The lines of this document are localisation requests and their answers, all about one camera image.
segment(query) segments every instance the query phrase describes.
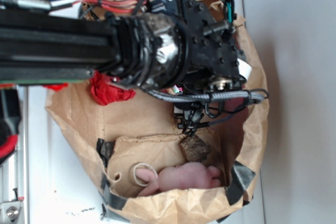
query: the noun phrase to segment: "cable tie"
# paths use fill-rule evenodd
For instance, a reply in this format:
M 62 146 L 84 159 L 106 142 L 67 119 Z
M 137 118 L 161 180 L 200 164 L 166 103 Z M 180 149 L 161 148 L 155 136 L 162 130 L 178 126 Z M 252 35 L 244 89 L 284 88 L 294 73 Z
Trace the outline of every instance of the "cable tie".
M 212 103 L 213 102 L 213 96 L 211 93 L 208 94 L 209 95 L 209 103 Z
M 251 104 L 254 104 L 255 102 L 254 102 L 254 100 L 252 100 L 252 94 L 251 94 L 251 91 L 250 91 L 250 90 L 244 90 L 244 91 L 246 91 L 247 94 L 248 94 L 248 97 L 245 98 L 245 102 L 244 102 L 244 104 L 245 104 L 246 106 L 251 105 Z
M 97 6 L 98 6 L 98 7 L 101 7 L 102 2 L 103 2 L 103 0 L 98 0 L 98 1 L 97 1 Z

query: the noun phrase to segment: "white wall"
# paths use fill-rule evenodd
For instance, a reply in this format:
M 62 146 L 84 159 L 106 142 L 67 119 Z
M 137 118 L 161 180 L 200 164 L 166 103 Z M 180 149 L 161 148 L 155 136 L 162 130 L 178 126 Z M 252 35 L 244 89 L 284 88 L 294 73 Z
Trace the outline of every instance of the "white wall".
M 244 0 L 271 93 L 266 224 L 336 220 L 336 0 Z

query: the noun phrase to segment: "red part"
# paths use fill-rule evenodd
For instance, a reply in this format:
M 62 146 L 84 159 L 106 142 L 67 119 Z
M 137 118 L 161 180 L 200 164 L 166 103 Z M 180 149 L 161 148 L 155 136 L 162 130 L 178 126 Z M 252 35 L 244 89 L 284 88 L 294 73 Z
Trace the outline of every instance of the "red part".
M 15 150 L 17 139 L 17 135 L 12 135 L 7 138 L 6 143 L 0 146 L 0 158 L 8 156 L 11 152 Z
M 67 87 L 68 84 L 67 83 L 63 83 L 63 84 L 53 84 L 53 85 L 43 85 L 43 87 L 47 88 L 47 89 L 52 89 L 52 90 L 55 90 L 55 91 L 59 91 L 61 90 L 62 88 L 65 88 Z
M 112 102 L 126 101 L 135 96 L 134 90 L 124 90 L 106 83 L 105 75 L 96 72 L 90 80 L 90 92 L 94 100 L 101 106 Z
M 2 88 L 11 88 L 12 86 L 14 86 L 14 84 L 0 84 L 0 89 Z

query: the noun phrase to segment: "pink stuffed toy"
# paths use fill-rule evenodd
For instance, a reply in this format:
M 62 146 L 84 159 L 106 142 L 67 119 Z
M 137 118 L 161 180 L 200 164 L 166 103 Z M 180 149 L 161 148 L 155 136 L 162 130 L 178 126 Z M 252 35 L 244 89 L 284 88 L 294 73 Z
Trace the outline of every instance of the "pink stuffed toy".
M 220 171 L 215 166 L 205 167 L 199 162 L 189 162 L 181 166 L 167 167 L 159 175 L 155 170 L 135 168 L 135 176 L 149 184 L 138 196 L 153 195 L 157 190 L 169 191 L 172 189 L 210 189 L 221 186 L 217 179 Z

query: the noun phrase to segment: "white surface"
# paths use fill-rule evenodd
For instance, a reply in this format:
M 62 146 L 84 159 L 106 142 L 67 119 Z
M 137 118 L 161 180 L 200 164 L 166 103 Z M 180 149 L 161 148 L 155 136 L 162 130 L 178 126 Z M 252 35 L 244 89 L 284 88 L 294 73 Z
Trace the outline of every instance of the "white surface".
M 336 220 L 336 0 L 244 0 L 270 91 L 267 224 Z
M 236 0 L 236 5 L 238 13 L 242 13 L 242 1 Z M 61 15 L 73 17 L 76 11 Z M 30 223 L 101 223 L 100 195 L 59 127 L 45 111 L 45 97 L 44 88 L 29 88 Z M 252 203 L 232 214 L 224 223 L 263 224 L 262 203 L 261 186 L 258 183 Z

